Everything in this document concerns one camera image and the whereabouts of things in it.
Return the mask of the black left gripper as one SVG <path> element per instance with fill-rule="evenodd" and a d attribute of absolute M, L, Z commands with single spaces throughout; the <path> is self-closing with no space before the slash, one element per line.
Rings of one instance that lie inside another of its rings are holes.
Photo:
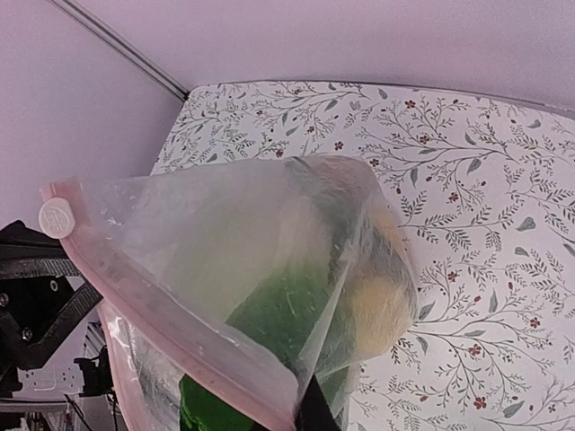
<path fill-rule="evenodd" d="M 54 277 L 80 277 L 63 248 L 21 220 L 1 229 L 1 396 L 22 389 L 17 370 L 42 368 L 103 296 L 84 283 L 55 314 L 41 302 Z"/>

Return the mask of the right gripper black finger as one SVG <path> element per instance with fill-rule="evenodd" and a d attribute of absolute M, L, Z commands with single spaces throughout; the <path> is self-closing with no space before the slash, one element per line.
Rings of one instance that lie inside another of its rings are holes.
<path fill-rule="evenodd" d="M 341 431 L 314 375 L 299 405 L 295 425 L 297 431 Z"/>

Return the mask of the green bok choy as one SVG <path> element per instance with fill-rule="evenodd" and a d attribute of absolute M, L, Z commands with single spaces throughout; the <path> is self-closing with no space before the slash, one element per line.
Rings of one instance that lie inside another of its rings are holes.
<path fill-rule="evenodd" d="M 284 403 L 287 425 L 295 420 L 306 388 L 314 375 L 332 410 L 349 379 L 355 349 L 355 319 L 348 288 L 341 277 L 349 274 L 345 252 L 355 243 L 354 231 L 336 226 L 329 239 L 326 262 L 314 256 L 283 264 L 261 281 L 227 319 L 227 324 L 267 348 L 296 380 L 296 396 Z"/>

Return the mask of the yellow lemon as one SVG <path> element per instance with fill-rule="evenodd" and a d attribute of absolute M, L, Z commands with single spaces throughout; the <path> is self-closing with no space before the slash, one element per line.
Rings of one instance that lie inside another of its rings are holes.
<path fill-rule="evenodd" d="M 355 342 L 364 359 L 383 354 L 411 320 L 411 274 L 394 218 L 386 211 L 370 214 L 373 247 L 358 266 L 351 288 Z"/>

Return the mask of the clear zip top bag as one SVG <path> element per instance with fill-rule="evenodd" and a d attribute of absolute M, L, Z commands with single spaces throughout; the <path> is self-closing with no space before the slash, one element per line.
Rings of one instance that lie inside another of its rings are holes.
<path fill-rule="evenodd" d="M 394 217 L 371 168 L 345 156 L 71 178 L 42 195 L 71 206 L 75 229 L 60 242 L 103 296 L 98 314 L 131 430 L 293 430 L 283 405 L 296 396 L 295 378 L 226 321 L 283 264 L 307 256 L 326 262 L 340 224 L 356 240 L 341 277 L 351 307 L 354 276 L 373 247 L 370 214 Z M 341 430 L 370 358 L 355 349 L 348 382 L 332 402 Z"/>

